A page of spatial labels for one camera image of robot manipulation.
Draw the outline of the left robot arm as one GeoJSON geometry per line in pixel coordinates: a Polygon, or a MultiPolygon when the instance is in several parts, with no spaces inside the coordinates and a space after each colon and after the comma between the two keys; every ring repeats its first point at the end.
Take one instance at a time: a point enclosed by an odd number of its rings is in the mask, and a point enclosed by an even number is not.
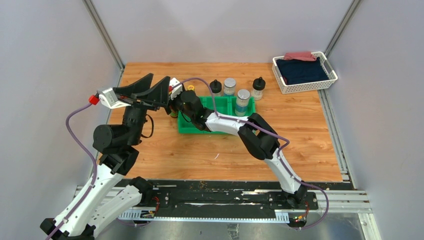
{"type": "Polygon", "coordinates": [[[144,135],[144,124],[151,120],[148,111],[167,108],[169,101],[181,92],[180,82],[164,77],[153,84],[147,74],[124,87],[98,90],[89,105],[101,103],[109,109],[124,108],[121,124],[101,124],[93,132],[93,148],[100,154],[94,159],[93,172],[82,190],[56,217],[46,218],[40,228],[49,240],[93,240],[123,212],[139,204],[149,206],[153,187],[136,177],[108,202],[104,198],[135,164],[144,135]]]}

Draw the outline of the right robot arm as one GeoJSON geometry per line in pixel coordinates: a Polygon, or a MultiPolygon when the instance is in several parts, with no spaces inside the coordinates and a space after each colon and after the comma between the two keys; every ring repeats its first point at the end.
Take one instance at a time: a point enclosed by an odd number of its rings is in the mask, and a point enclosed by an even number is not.
{"type": "Polygon", "coordinates": [[[200,131],[222,132],[239,137],[249,154],[264,161],[277,177],[286,204],[292,209],[298,209],[305,203],[308,189],[283,155],[283,146],[279,142],[281,138],[262,116],[257,113],[232,116],[217,112],[205,107],[192,90],[172,93],[168,107],[186,115],[200,131]]]}

